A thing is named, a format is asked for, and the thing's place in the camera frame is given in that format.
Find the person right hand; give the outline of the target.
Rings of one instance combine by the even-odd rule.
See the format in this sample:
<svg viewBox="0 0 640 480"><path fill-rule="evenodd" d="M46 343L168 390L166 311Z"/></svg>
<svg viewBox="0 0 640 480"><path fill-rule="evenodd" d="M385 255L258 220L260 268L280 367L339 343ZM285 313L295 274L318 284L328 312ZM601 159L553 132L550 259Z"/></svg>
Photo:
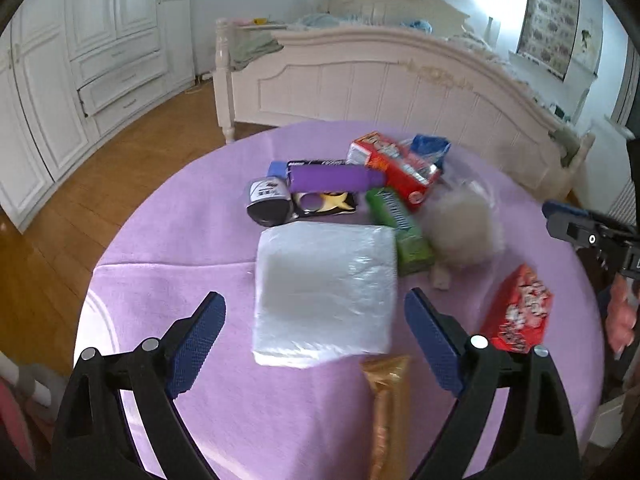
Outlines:
<svg viewBox="0 0 640 480"><path fill-rule="evenodd" d="M610 288L611 299L605 319L605 333L614 356L619 359L634 342L637 310L629 300L632 289L626 278L616 274Z"/></svg>

